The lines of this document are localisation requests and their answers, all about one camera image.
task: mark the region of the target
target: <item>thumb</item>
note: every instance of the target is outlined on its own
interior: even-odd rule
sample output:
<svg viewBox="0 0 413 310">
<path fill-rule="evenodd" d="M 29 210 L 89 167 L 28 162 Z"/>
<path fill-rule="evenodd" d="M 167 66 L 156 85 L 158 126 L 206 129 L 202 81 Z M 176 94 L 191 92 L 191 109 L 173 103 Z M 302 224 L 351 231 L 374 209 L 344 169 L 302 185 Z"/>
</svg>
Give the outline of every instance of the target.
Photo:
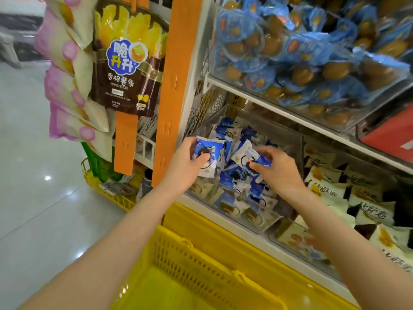
<svg viewBox="0 0 413 310">
<path fill-rule="evenodd" d="M 205 165 L 205 163 L 208 162 L 208 160 L 211 158 L 211 155 L 209 153 L 204 153 L 203 155 L 200 155 L 198 158 L 195 159 L 195 165 L 197 168 L 201 168 Z"/>
<path fill-rule="evenodd" d="M 262 165 L 259 164 L 259 163 L 255 163 L 255 162 L 250 163 L 250 167 L 251 167 L 255 172 L 260 173 L 262 176 L 266 176 L 267 172 L 269 171 L 268 168 L 262 166 Z"/>
</svg>

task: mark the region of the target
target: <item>pink and white snack bag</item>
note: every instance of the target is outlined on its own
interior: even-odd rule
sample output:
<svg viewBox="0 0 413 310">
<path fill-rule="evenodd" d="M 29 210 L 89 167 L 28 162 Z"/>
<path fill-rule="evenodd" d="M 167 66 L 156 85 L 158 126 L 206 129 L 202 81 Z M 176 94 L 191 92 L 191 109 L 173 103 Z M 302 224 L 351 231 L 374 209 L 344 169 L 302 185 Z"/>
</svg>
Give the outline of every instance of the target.
<svg viewBox="0 0 413 310">
<path fill-rule="evenodd" d="M 73 141 L 84 141 L 98 156 L 112 162 L 112 137 L 116 127 L 116 112 L 107 109 L 107 116 L 109 132 L 102 132 L 51 102 L 49 137 L 54 139 L 65 137 Z"/>
<path fill-rule="evenodd" d="M 90 98 L 84 98 L 77 88 L 76 79 L 53 63 L 46 72 L 45 95 L 50 102 L 95 129 L 109 131 L 105 107 Z"/>
<path fill-rule="evenodd" d="M 79 48 L 50 8 L 46 8 L 34 47 L 61 70 L 75 77 L 80 95 L 87 99 L 92 87 L 92 52 Z"/>
<path fill-rule="evenodd" d="M 93 15 L 98 0 L 44 0 L 81 49 L 93 38 Z"/>
</svg>

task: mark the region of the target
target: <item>person's left hand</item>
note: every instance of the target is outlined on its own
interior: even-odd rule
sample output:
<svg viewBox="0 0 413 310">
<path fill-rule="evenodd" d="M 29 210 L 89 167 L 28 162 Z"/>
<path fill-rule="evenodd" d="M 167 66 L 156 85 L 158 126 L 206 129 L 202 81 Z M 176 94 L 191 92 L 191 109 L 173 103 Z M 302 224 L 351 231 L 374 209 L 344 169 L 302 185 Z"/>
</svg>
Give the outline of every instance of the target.
<svg viewBox="0 0 413 310">
<path fill-rule="evenodd" d="M 208 153 L 191 160 L 190 149 L 196 137 L 187 137 L 172 156 L 169 167 L 159 186 L 169 192 L 183 194 L 195 182 L 199 170 L 211 157 Z"/>
</svg>

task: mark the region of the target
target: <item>white circle on logo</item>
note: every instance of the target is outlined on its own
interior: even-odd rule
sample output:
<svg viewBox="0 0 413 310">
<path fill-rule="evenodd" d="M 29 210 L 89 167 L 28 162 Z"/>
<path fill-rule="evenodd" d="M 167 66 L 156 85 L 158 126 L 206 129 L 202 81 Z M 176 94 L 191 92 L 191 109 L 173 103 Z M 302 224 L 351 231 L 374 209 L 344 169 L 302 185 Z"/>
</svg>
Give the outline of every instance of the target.
<svg viewBox="0 0 413 310">
<path fill-rule="evenodd" d="M 139 59 L 137 59 L 138 57 L 137 54 L 133 54 L 133 48 L 137 46 L 141 46 L 143 51 L 145 52 L 145 56 L 142 56 L 142 57 L 139 56 Z M 134 42 L 129 46 L 129 56 L 131 57 L 133 61 L 142 63 L 148 58 L 148 48 L 142 42 Z"/>
</svg>

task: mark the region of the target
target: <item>hand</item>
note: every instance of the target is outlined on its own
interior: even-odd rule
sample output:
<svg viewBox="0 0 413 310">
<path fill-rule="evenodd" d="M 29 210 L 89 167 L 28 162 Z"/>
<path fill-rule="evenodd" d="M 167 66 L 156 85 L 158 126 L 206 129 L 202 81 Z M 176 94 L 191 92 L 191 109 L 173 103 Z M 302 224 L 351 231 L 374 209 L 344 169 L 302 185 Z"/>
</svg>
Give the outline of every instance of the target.
<svg viewBox="0 0 413 310">
<path fill-rule="evenodd" d="M 172 156 L 169 167 L 159 186 L 169 192 L 183 194 L 194 183 L 199 170 L 211 157 L 208 153 L 191 160 L 190 149 L 195 137 L 187 137 Z"/>
<path fill-rule="evenodd" d="M 260 173 L 283 199 L 288 201 L 288 197 L 297 189 L 306 189 L 292 157 L 273 146 L 262 147 L 257 152 L 270 158 L 272 165 L 267 168 L 258 163 L 251 163 L 251 168 Z"/>
</svg>

